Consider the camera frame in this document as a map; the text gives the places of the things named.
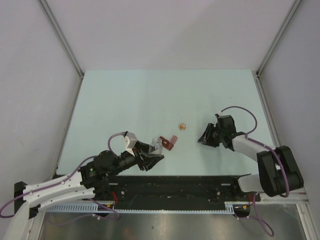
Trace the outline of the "clear pill bottle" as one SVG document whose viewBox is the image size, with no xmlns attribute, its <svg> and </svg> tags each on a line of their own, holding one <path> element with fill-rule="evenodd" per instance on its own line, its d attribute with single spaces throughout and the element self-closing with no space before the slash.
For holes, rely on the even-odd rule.
<svg viewBox="0 0 320 240">
<path fill-rule="evenodd" d="M 163 152 L 162 139 L 155 137 L 152 139 L 151 144 L 149 145 L 148 153 L 154 155 L 161 155 Z"/>
</svg>

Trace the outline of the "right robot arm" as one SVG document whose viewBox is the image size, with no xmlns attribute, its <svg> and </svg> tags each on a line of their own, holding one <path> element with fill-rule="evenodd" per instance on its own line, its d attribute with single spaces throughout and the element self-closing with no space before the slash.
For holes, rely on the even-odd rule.
<svg viewBox="0 0 320 240">
<path fill-rule="evenodd" d="M 258 166 L 258 174 L 240 176 L 237 184 L 230 188 L 235 200 L 242 201 L 249 192 L 287 198 L 290 191 L 304 187 L 304 179 L 288 146 L 265 145 L 237 131 L 231 115 L 215 116 L 216 123 L 209 123 L 197 142 L 214 148 L 223 145 L 226 149 L 247 156 Z"/>
</svg>

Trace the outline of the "white bottle cap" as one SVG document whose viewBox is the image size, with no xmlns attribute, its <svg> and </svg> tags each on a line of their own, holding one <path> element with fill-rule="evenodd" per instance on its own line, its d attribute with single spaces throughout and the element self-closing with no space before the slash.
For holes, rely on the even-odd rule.
<svg viewBox="0 0 320 240">
<path fill-rule="evenodd" d="M 178 125 L 178 128 L 180 131 L 184 131 L 186 129 L 186 125 L 184 123 L 181 123 Z"/>
</svg>

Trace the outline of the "red pill organizer box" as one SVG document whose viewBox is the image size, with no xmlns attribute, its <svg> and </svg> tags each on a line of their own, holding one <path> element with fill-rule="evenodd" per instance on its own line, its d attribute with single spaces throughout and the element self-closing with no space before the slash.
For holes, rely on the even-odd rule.
<svg viewBox="0 0 320 240">
<path fill-rule="evenodd" d="M 164 138 L 163 136 L 160 136 L 159 138 L 161 139 L 162 146 L 168 151 L 171 151 L 174 148 L 174 145 L 178 140 L 178 137 L 176 135 L 173 135 L 170 140 Z"/>
</svg>

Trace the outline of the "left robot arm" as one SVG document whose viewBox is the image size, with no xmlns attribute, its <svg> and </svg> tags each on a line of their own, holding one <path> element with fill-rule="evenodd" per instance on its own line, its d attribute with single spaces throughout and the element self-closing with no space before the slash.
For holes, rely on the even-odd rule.
<svg viewBox="0 0 320 240">
<path fill-rule="evenodd" d="M 40 210 L 69 200 L 105 200 L 112 192 L 110 176 L 117 176 L 134 166 L 147 172 L 164 159 L 164 155 L 148 150 L 148 144 L 136 141 L 129 151 L 116 155 L 104 150 L 83 160 L 72 173 L 50 181 L 34 185 L 17 182 L 14 185 L 14 212 L 27 205 L 29 218 L 34 218 Z"/>
</svg>

